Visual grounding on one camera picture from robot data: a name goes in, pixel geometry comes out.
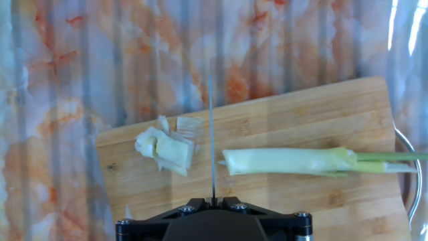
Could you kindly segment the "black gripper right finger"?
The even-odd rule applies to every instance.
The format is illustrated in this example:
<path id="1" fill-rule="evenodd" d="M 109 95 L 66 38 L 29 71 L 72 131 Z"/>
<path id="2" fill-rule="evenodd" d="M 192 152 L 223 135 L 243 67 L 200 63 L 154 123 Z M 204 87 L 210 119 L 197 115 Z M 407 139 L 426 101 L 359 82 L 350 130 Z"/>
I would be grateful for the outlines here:
<path id="1" fill-rule="evenodd" d="M 281 214 L 237 197 L 218 197 L 217 207 L 225 212 L 217 224 L 228 238 L 235 234 L 238 240 L 313 241 L 312 215 L 308 212 Z"/>

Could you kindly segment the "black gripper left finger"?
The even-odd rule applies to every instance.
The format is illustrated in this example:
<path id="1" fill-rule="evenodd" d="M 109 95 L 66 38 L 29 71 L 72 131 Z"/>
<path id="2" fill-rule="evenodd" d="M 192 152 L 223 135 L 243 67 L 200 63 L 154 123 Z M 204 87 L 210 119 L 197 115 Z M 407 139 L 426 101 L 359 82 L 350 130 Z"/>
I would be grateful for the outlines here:
<path id="1" fill-rule="evenodd" d="M 208 209 L 209 202 L 206 199 L 192 198 L 185 205 L 163 212 L 147 220 L 122 218 L 115 224 L 116 241 L 142 240 L 148 235 L 163 235 L 173 221 Z"/>

